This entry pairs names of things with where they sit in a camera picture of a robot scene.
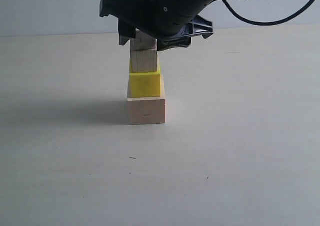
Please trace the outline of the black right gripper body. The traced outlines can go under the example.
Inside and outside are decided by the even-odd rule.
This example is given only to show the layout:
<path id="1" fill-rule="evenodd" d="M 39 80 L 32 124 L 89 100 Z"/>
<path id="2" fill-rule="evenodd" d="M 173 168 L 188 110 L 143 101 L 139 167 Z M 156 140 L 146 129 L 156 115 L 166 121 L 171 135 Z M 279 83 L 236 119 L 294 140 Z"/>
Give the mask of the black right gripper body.
<path id="1" fill-rule="evenodd" d="M 212 23 L 199 13 L 213 0 L 100 0 L 99 15 L 131 21 L 153 38 L 213 34 Z"/>

